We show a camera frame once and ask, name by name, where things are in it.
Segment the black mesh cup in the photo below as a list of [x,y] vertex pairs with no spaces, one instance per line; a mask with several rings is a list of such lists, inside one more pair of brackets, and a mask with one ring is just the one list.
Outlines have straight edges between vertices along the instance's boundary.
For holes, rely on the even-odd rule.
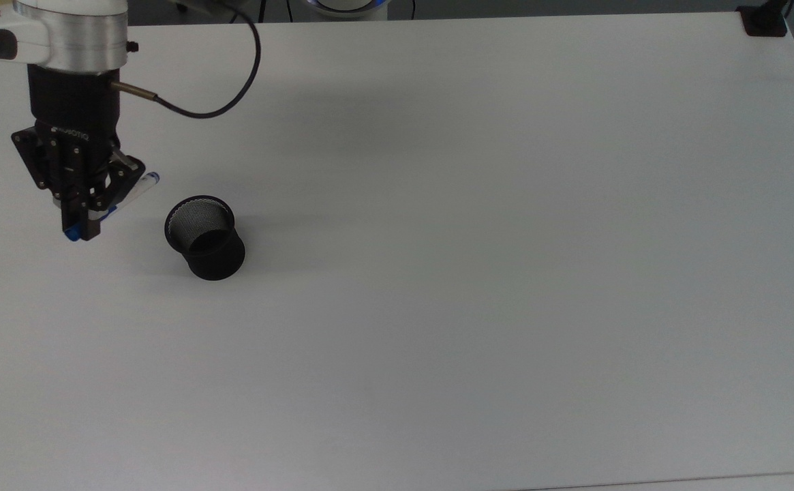
[[203,280],[224,280],[245,260],[228,204],[214,196],[192,196],[172,208],[164,224],[166,241]]

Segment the white table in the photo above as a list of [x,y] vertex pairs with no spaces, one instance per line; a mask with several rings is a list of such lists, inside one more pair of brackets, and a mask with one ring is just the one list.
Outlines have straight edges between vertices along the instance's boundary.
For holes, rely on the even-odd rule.
[[[263,25],[246,100],[125,97],[161,183],[70,243],[8,139],[0,489],[454,490],[794,472],[794,43],[736,13]],[[145,27],[190,109],[240,25]],[[249,245],[163,237],[212,194]]]

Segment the cable connector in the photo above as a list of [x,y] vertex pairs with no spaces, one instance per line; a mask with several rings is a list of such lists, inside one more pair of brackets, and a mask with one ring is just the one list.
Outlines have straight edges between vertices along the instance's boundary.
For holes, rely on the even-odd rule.
[[791,0],[768,0],[759,7],[741,6],[742,24],[748,36],[756,38],[783,38],[787,34],[783,11]]

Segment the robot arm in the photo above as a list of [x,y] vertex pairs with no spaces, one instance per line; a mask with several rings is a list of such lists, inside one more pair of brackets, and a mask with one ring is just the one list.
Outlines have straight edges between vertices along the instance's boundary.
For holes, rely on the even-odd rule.
[[127,62],[126,0],[16,0],[0,6],[0,60],[28,65],[33,127],[12,135],[63,230],[84,240],[127,196],[145,165],[121,151],[119,68]]

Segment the gray floor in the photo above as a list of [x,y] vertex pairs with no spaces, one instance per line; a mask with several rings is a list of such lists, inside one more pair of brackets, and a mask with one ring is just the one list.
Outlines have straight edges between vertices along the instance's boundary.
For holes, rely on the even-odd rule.
[[[309,21],[303,0],[268,0],[265,22],[288,22],[290,1],[294,21]],[[416,0],[416,18],[491,18],[491,16],[565,16],[658,12],[732,12],[739,5],[759,5],[764,0]],[[260,0],[244,3],[256,12]],[[409,18],[412,0],[391,0],[391,19]],[[209,16],[189,10],[180,13],[167,0],[129,0],[132,25],[216,24],[231,15]],[[789,18],[794,37],[794,6]]]

